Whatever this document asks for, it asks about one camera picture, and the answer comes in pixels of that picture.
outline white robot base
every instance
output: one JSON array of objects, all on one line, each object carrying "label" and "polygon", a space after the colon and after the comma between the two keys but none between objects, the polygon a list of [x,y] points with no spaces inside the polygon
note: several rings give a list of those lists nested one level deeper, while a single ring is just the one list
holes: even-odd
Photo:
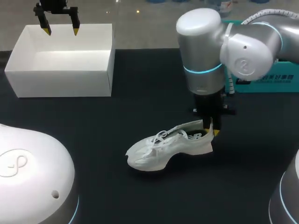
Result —
[{"label": "white robot base", "polygon": [[53,137],[0,124],[0,223],[78,224],[75,168]]},{"label": "white robot base", "polygon": [[299,152],[283,174],[269,203],[271,224],[299,223]]}]

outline shoe logo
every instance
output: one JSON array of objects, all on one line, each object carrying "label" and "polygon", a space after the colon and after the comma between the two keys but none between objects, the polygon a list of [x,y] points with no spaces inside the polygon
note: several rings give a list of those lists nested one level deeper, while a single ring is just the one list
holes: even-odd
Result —
[{"label": "shoe logo", "polygon": [[198,134],[190,134],[190,135],[188,135],[188,139],[189,139],[189,140],[196,140],[196,139],[201,138],[201,136],[202,136],[201,133],[198,133]]},{"label": "shoe logo", "polygon": [[25,149],[17,148],[0,154],[0,177],[16,176],[28,164],[28,153]]}]

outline shoe sole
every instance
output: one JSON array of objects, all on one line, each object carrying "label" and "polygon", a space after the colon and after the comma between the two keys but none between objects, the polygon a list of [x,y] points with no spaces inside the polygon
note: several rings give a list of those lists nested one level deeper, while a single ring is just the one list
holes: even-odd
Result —
[{"label": "shoe sole", "polygon": [[[199,148],[199,149],[195,149],[195,150],[189,150],[189,151],[185,151],[185,152],[179,152],[179,153],[184,153],[184,154],[188,154],[188,155],[203,155],[203,154],[207,154],[207,153],[211,153],[213,152],[213,148],[212,148],[212,144],[208,144],[206,147],[204,148]],[[154,171],[159,171],[162,170],[166,167],[166,165],[168,164],[169,160],[174,156],[172,155],[165,163],[161,163],[155,167],[151,167],[150,169],[144,170],[144,169],[138,169],[136,167],[132,167],[134,169],[140,170],[140,171],[145,171],[145,172],[154,172]]]}]

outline teal box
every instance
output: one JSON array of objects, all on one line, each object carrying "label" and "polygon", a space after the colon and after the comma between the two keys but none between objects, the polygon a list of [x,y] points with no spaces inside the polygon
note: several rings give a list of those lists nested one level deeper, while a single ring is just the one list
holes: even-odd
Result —
[{"label": "teal box", "polygon": [[[225,22],[241,24],[240,21]],[[299,65],[291,62],[278,61],[274,63],[268,74],[257,81],[241,80],[234,77],[234,75],[232,77],[236,92],[299,92]]]}]

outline silver metal cylinder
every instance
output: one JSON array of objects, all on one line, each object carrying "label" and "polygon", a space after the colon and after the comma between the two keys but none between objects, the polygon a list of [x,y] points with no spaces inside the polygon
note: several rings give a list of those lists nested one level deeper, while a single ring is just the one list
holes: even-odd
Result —
[{"label": "silver metal cylinder", "polygon": [[271,224],[299,223],[299,153],[283,174],[269,203]]},{"label": "silver metal cylinder", "polygon": [[178,43],[188,88],[197,95],[210,95],[225,85],[219,55],[227,24],[211,9],[196,9],[177,22]]},{"label": "silver metal cylinder", "polygon": [[299,19],[281,15],[266,15],[253,20],[251,23],[265,22],[272,25],[280,33],[283,46],[278,54],[279,59],[299,63]]}]

